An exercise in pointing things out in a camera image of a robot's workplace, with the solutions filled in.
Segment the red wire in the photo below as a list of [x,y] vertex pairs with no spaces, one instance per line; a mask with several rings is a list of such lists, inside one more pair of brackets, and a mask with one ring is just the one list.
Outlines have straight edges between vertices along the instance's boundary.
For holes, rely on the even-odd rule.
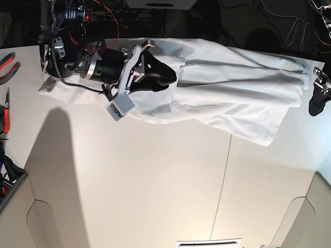
[[[100,4],[100,5],[102,5],[99,1],[97,1],[97,0],[92,0],[93,2],[96,2],[97,4]],[[110,46],[112,46],[115,42],[117,42],[118,41],[118,39],[119,39],[119,25],[118,25],[118,21],[117,21],[117,19],[116,19],[116,17],[115,17],[115,15],[114,15],[114,13],[108,8],[108,7],[106,7],[106,6],[104,6],[104,5],[102,5],[111,15],[112,15],[112,17],[113,17],[113,19],[114,19],[114,21],[115,21],[115,23],[116,23],[116,28],[117,28],[117,37],[116,37],[116,39],[112,42],[112,43],[110,43],[109,45],[107,45],[107,48],[109,48]]]

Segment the white cloth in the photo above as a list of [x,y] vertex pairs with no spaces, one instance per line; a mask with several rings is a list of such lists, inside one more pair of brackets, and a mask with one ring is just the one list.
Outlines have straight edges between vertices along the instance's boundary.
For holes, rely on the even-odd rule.
[[[119,40],[132,48],[145,39]],[[130,115],[149,123],[197,119],[268,146],[290,107],[299,107],[309,86],[309,68],[290,58],[227,48],[202,39],[154,39],[150,52],[175,70],[178,82],[161,92],[130,94]],[[67,80],[99,88],[78,76]],[[39,93],[73,104],[108,104],[105,96],[56,83]]]

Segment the metal bracket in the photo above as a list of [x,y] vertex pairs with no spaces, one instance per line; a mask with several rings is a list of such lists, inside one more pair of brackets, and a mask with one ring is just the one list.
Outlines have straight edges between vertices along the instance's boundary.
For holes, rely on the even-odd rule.
[[127,85],[132,80],[131,71],[133,67],[137,64],[142,48],[137,45],[133,52],[132,58],[127,61],[124,66],[123,74],[119,82],[118,91],[115,98],[107,105],[107,111],[112,115],[115,120],[121,119],[125,116],[131,109],[134,108],[134,103],[127,95]]
[[64,50],[64,44],[60,36],[55,38],[54,48],[58,52],[59,58],[63,58],[64,56],[66,56],[66,51]]

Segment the table surface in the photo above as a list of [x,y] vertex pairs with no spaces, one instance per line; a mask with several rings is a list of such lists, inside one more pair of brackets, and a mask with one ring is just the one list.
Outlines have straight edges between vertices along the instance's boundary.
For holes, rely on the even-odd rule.
[[[41,96],[38,47],[0,50],[0,57],[11,51],[22,66],[0,86],[0,102],[10,87],[6,154],[26,166],[35,198],[51,204],[66,244],[146,248],[243,238],[243,246],[259,247],[329,163],[331,104],[311,117],[311,90],[289,110],[275,141],[261,147],[195,120],[115,122],[99,106]],[[73,235],[77,219],[85,228]]]

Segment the black cable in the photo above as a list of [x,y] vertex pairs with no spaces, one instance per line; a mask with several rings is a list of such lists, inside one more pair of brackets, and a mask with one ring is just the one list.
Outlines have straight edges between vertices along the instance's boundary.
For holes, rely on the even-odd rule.
[[221,14],[221,9],[224,7],[223,6],[223,3],[221,0],[217,0],[218,2],[218,5],[219,5],[219,11],[220,11],[220,21],[221,21],[221,32],[220,33],[224,33],[224,36],[226,37],[226,39],[228,40],[226,45],[229,44],[229,39],[231,39],[236,45],[238,48],[240,48],[240,45],[238,44],[238,42],[231,36],[229,35],[229,33],[227,31],[225,31],[224,27],[223,27],[223,24],[222,24],[222,14]]
[[218,0],[218,1],[219,1],[220,5],[222,6],[223,9],[234,9],[234,8],[238,8],[238,7],[241,7],[241,6],[246,6],[247,9],[248,9],[248,11],[249,11],[252,15],[254,15],[254,16],[256,16],[257,14],[261,14],[261,15],[263,15],[263,16],[265,17],[266,22],[267,22],[269,25],[271,25],[271,26],[276,30],[276,32],[277,32],[277,34],[278,34],[278,36],[279,36],[281,42],[283,43],[283,40],[282,40],[282,38],[281,38],[281,34],[280,34],[278,28],[277,28],[272,22],[270,22],[270,21],[268,20],[268,17],[266,16],[266,14],[264,14],[264,13],[261,12],[261,9],[263,9],[263,5],[262,5],[262,4],[260,4],[260,5],[258,5],[257,7],[255,7],[255,0],[253,0],[253,7],[257,9],[256,12],[253,12],[253,11],[250,9],[250,6],[249,6],[248,4],[238,4],[238,5],[234,5],[234,6],[226,7],[226,6],[224,6],[222,0]]
[[92,88],[89,88],[89,87],[86,87],[86,86],[84,86],[84,85],[80,85],[80,84],[71,84],[71,83],[67,83],[67,82],[63,79],[63,77],[62,77],[62,75],[61,75],[61,73],[60,73],[60,70],[58,69],[58,66],[57,66],[57,61],[56,61],[56,56],[55,56],[55,36],[58,34],[58,31],[59,31],[59,29],[60,29],[60,27],[61,27],[61,24],[62,24],[62,22],[63,22],[63,20],[64,20],[64,18],[65,18],[65,16],[66,16],[66,14],[67,14],[69,8],[70,8],[70,5],[72,4],[72,2],[73,2],[73,0],[69,0],[69,3],[68,3],[68,5],[67,5],[67,7],[66,7],[66,10],[64,11],[64,13],[63,13],[63,15],[62,15],[60,21],[57,23],[56,28],[55,28],[54,33],[53,33],[52,42],[51,42],[51,53],[52,53],[52,58],[53,58],[53,62],[54,62],[54,68],[55,68],[55,71],[56,71],[56,73],[57,73],[57,75],[58,75],[58,78],[59,78],[60,81],[61,81],[62,83],[64,83],[65,85],[68,85],[68,86],[74,86],[74,87],[79,87],[79,88],[87,89],[87,90],[92,91],[92,92],[95,92],[95,93],[102,94],[102,93],[103,93],[102,90],[92,89]]

